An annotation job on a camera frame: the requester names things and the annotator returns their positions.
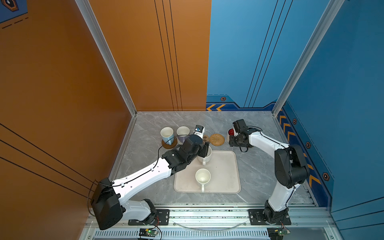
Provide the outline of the cork paw print coaster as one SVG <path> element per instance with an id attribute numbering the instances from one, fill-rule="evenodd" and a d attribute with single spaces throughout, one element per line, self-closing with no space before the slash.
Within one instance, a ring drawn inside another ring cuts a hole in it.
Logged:
<path id="1" fill-rule="evenodd" d="M 210 137 L 209 137 L 209 136 L 207 136 L 207 135 L 204 135 L 204 136 L 203 136 L 203 143 L 205 143 L 205 142 L 208 142 L 208 141 L 209 141 L 209 139 L 210 139 Z"/>

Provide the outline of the red inside white mug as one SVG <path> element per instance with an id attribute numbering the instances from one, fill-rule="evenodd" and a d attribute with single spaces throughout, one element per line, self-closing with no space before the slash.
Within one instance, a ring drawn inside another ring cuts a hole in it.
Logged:
<path id="1" fill-rule="evenodd" d="M 235 135 L 235 131 L 233 128 L 230 128 L 227 132 L 227 142 L 230 141 L 230 138 L 233 137 Z"/>

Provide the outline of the woven rattan round coaster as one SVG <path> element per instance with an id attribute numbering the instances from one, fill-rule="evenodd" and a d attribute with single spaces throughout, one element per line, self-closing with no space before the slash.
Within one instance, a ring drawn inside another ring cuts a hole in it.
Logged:
<path id="1" fill-rule="evenodd" d="M 209 138 L 209 142 L 213 146 L 221 146 L 225 143 L 226 139 L 223 135 L 221 134 L 212 134 Z"/>

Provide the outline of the white mug purple handle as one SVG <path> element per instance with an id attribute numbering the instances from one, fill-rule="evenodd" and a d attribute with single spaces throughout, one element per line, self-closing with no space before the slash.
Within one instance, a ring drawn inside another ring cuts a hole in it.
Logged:
<path id="1" fill-rule="evenodd" d="M 190 135 L 190 129 L 186 126 L 177 129 L 177 140 L 179 144 L 183 144 Z"/>

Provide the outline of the plain white mug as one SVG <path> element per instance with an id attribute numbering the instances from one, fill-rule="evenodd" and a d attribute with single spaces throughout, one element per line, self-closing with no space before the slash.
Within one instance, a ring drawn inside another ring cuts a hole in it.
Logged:
<path id="1" fill-rule="evenodd" d="M 207 169 L 199 169 L 197 170 L 195 174 L 195 179 L 196 181 L 200 184 L 201 186 L 201 193 L 205 192 L 205 186 L 210 182 L 211 180 L 211 173 Z"/>

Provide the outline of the scratched brown wooden round coaster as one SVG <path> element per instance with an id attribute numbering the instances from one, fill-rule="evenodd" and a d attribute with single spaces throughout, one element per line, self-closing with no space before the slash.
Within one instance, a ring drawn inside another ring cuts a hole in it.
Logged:
<path id="1" fill-rule="evenodd" d="M 172 148 L 174 148 L 177 144 L 178 144 L 178 141 L 177 141 L 177 140 L 174 140 L 173 143 L 172 143 L 171 145 L 166 144 L 166 143 L 164 142 L 164 140 L 162 140 L 162 146 L 163 146 L 165 149 L 172 149 Z"/>

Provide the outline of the white mug blue handle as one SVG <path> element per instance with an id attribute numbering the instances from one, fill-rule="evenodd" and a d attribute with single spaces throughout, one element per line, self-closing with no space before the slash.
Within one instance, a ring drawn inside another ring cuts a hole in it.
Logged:
<path id="1" fill-rule="evenodd" d="M 161 129 L 160 134 L 165 144 L 167 145 L 173 144 L 175 137 L 174 137 L 174 130 L 171 127 L 165 127 Z"/>

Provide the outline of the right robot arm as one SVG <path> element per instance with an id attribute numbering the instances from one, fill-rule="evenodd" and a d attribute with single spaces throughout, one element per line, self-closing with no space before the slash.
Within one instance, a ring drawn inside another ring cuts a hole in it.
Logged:
<path id="1" fill-rule="evenodd" d="M 266 201 L 264 221 L 280 224 L 288 215 L 288 203 L 296 190 L 310 176 L 310 170 L 299 145 L 289 145 L 265 135 L 261 128 L 248 126 L 243 119 L 233 122 L 234 135 L 230 136 L 231 147 L 248 151 L 257 147 L 274 158 L 277 183 L 273 194 Z"/>

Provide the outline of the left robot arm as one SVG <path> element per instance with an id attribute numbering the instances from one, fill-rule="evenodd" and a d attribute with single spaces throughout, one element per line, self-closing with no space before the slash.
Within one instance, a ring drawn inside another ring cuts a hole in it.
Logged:
<path id="1" fill-rule="evenodd" d="M 157 210 L 149 199 L 131 198 L 152 184 L 184 170 L 196 157 L 206 157 L 210 143 L 198 135 L 187 137 L 181 146 L 166 151 L 151 165 L 127 177 L 98 182 L 91 198 L 91 207 L 100 230 L 107 230 L 122 219 L 145 225 L 156 223 Z"/>

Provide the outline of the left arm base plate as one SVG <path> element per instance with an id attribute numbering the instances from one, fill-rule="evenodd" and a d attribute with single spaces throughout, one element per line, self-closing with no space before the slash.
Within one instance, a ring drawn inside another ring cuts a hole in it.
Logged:
<path id="1" fill-rule="evenodd" d="M 129 226 L 167 226 L 170 219 L 170 210 L 169 209 L 159 209 L 155 213 L 150 213 L 150 215 L 145 218 L 143 221 L 139 220 L 129 220 Z"/>

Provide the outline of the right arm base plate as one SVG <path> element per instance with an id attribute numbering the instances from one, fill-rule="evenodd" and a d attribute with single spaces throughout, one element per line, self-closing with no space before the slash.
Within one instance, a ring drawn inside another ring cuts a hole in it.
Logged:
<path id="1" fill-rule="evenodd" d="M 285 225 L 292 224 L 288 214 L 289 209 L 280 212 L 275 212 L 270 208 L 266 209 L 250 209 L 248 210 L 251 225 Z"/>

